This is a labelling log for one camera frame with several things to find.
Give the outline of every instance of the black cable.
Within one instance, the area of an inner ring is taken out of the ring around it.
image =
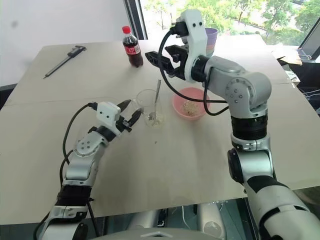
[[[49,213],[50,212],[48,212],[47,215],[44,216],[44,218],[41,220],[41,222],[39,222],[38,225],[33,230],[33,240],[38,240],[37,232],[38,232],[39,228],[41,227],[41,225],[44,224],[45,220],[49,217]]]
[[[229,107],[226,106],[225,108],[223,108],[220,111],[217,112],[210,112],[207,106],[207,103],[209,101],[207,101],[207,92],[208,92],[208,87],[209,87],[209,82],[207,80],[204,81],[204,93],[203,93],[203,106],[204,106],[204,110],[207,114],[209,114],[210,116],[217,116],[219,114],[222,114],[224,111],[228,110]]]
[[[95,231],[95,235],[98,238],[98,237],[100,237],[100,233],[98,231],[98,227],[97,227],[97,223],[96,223],[96,220],[95,220],[94,212],[92,211],[92,208],[91,208],[90,200],[87,202],[87,206],[88,206],[90,218],[91,218],[91,221],[92,221],[92,224],[93,224],[93,228],[94,228],[94,231]]]
[[[89,107],[90,106],[90,103],[82,106],[74,115],[73,117],[71,118],[69,124],[68,124],[68,127],[66,128],[66,131],[65,131],[65,134],[64,134],[64,138],[63,138],[63,142],[62,142],[62,152],[63,152],[63,156],[64,158],[66,158],[66,163],[69,164],[69,159],[67,157],[67,152],[66,152],[66,142],[67,142],[67,137],[68,137],[68,134],[69,134],[69,131],[70,131],[70,128],[71,128],[71,125],[72,123],[74,122],[75,118],[78,116],[78,114],[85,108]]]
[[[196,99],[196,98],[192,98],[192,97],[188,97],[188,96],[185,96],[183,94],[181,94],[180,92],[178,92],[168,81],[167,77],[166,77],[166,74],[164,72],[164,66],[162,65],[162,62],[161,62],[161,57],[162,57],[162,51],[164,50],[164,47],[165,47],[165,43],[166,41],[168,40],[168,38],[170,37],[170,35],[172,34],[172,30],[168,31],[165,36],[163,37],[162,39],[162,42],[160,44],[160,47],[159,47],[159,51],[158,51],[158,65],[159,65],[159,69],[160,69],[160,73],[163,77],[163,80],[164,82],[167,84],[167,86],[175,93],[177,94],[178,96],[180,96],[181,98],[184,98],[184,99],[187,99],[189,101],[192,101],[192,102],[198,102],[198,103],[203,103],[204,100],[203,99]],[[227,102],[224,101],[224,100],[207,100],[206,101],[207,103],[221,103],[221,104],[226,104]]]
[[[70,150],[68,152],[68,154],[66,155],[66,157],[63,159],[63,161],[61,162],[61,165],[60,165],[60,170],[59,170],[59,178],[60,178],[60,186],[62,187],[62,182],[64,181],[64,178],[62,176],[62,172],[64,170],[64,165],[67,161],[67,159],[69,158],[70,154],[73,152],[73,150]]]

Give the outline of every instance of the beige tabletop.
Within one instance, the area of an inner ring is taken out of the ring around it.
[[[141,48],[151,50],[151,45],[143,41]],[[55,203],[60,189],[62,140],[77,109],[92,101],[119,103],[157,84],[159,70],[146,59],[141,68],[129,67],[127,56],[120,51],[121,44],[87,46],[88,51],[79,58],[71,60],[52,78],[42,80],[45,67],[37,70],[35,66],[44,65],[46,59],[51,61],[52,56],[58,60],[59,49],[70,48],[69,45],[45,47],[0,111],[0,224],[39,222]],[[111,56],[106,57],[104,51],[112,48],[119,48],[119,54],[110,61]],[[318,186],[320,120],[299,90],[287,83],[285,73],[270,53],[264,51],[263,44],[259,49],[259,58],[269,61],[267,65],[264,63],[265,68],[273,69],[263,72],[272,72],[269,77],[274,76],[268,102],[268,131],[277,178],[292,189]],[[91,60],[86,60],[86,56],[91,56]],[[229,58],[236,56],[247,69],[255,71],[255,66],[261,67],[257,61],[246,63],[242,54]],[[178,89],[191,85],[176,78],[171,81]],[[38,88],[29,89],[28,82],[34,86],[37,83]],[[245,196],[242,186],[229,175],[227,151],[232,148],[229,112],[215,117],[206,115],[196,122],[185,121],[175,114],[172,96],[163,85],[160,102],[165,124],[161,129],[148,128],[141,119],[131,133],[125,132],[106,149],[91,194],[96,199],[92,207],[97,217]],[[223,106],[212,105],[212,111]],[[129,106],[124,115],[133,110]],[[82,112],[71,128],[67,150],[96,125],[93,110]]]

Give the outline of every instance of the cola bottle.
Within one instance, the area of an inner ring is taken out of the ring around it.
[[[125,34],[122,43],[125,52],[129,57],[129,62],[132,66],[138,68],[144,64],[138,39],[134,35],[132,35],[129,26],[123,26],[122,31]]]

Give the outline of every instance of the clear glass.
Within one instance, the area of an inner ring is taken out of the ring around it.
[[[162,111],[160,96],[155,104],[156,91],[153,89],[144,89],[135,97],[135,102],[139,108],[143,109],[143,119],[147,126],[159,128],[165,122],[165,116]]]
[[[259,34],[267,45],[299,46],[320,17],[320,0],[141,0],[148,39],[159,40],[186,9],[199,9],[219,36]]]

